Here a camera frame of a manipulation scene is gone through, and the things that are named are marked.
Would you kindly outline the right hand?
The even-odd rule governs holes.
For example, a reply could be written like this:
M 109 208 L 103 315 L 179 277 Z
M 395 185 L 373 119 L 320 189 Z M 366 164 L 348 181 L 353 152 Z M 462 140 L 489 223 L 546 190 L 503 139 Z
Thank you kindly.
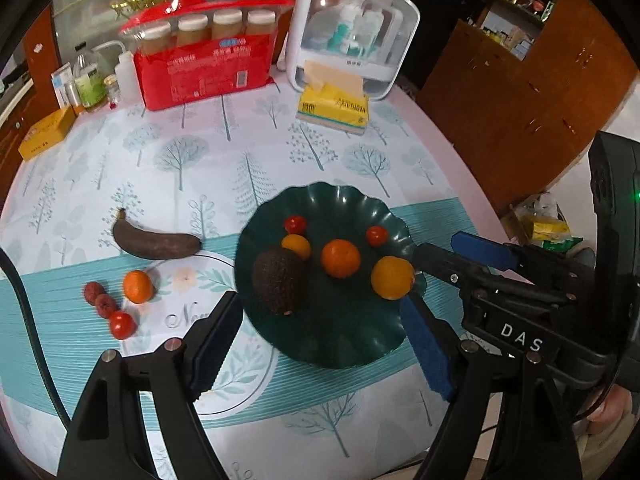
M 614 385 L 604 401 L 587 416 L 590 424 L 609 425 L 631 410 L 631 393 L 618 385 Z

